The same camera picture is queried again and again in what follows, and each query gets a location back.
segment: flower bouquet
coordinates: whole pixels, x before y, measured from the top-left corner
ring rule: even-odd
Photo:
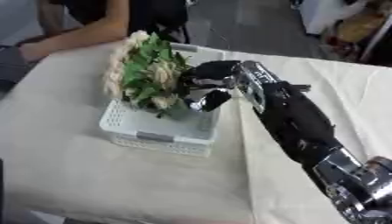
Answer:
[[[181,74],[191,68],[186,62],[157,34],[135,32],[111,56],[104,92],[132,108],[169,115],[186,107],[176,93]]]

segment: robotic hand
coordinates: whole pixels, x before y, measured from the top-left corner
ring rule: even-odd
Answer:
[[[302,92],[309,86],[279,80],[254,61],[215,61],[183,75],[186,88],[216,88],[191,109],[211,111],[237,87],[258,118],[293,161],[302,165],[318,189],[353,224],[392,223],[392,161],[375,157],[362,164],[335,138],[324,113]]]

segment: white tablecloth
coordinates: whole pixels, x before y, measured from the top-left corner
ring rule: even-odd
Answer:
[[[222,110],[210,158],[110,143],[98,121],[112,45],[53,55],[0,101],[6,195],[19,205],[101,222],[344,223],[259,124],[250,105]],[[315,59],[230,52],[260,60],[282,79],[312,84],[309,96],[361,160],[392,158],[392,70]]]

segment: silver metal part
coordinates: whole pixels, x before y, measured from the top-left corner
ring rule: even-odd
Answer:
[[[392,161],[375,157],[364,165],[346,149],[314,167],[326,194],[353,224],[392,223]]]
[[[237,66],[235,72],[237,87],[255,109],[262,114],[265,110],[263,83],[279,82],[279,78],[255,61],[242,62]]]

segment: person's hand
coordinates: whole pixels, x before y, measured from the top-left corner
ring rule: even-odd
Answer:
[[[23,58],[27,62],[34,62],[42,60],[48,56],[49,53],[45,50],[40,43],[24,44],[19,47],[19,51],[22,53]]]

